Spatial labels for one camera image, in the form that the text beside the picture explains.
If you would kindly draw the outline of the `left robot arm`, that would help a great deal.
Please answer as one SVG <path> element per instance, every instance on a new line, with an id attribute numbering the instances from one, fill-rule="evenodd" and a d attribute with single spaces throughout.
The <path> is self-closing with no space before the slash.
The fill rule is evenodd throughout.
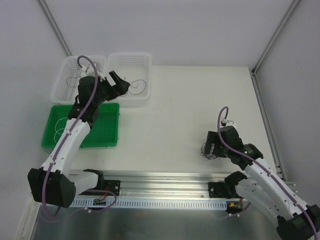
<path id="1" fill-rule="evenodd" d="M 97 121 L 100 106 L 125 95 L 129 86 L 113 70 L 109 77 L 91 73 L 79 80 L 78 95 L 68 113 L 62 136 L 41 167 L 28 172 L 27 179 L 36 202 L 68 208 L 77 195 L 87 191 L 99 195 L 104 191 L 102 171 L 85 169 L 75 177 L 70 177 L 69 171 L 83 140 Z"/>

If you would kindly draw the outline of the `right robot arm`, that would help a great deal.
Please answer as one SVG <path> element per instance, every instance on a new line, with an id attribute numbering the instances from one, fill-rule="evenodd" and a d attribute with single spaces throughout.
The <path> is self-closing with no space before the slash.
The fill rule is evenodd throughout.
<path id="1" fill-rule="evenodd" d="M 235 127 L 209 131 L 202 149 L 205 158 L 227 158 L 240 167 L 223 182 L 208 183 L 210 198 L 246 199 L 276 226 L 283 240 L 318 238 L 319 206 L 309 205 L 291 190 L 256 146 L 242 142 Z"/>

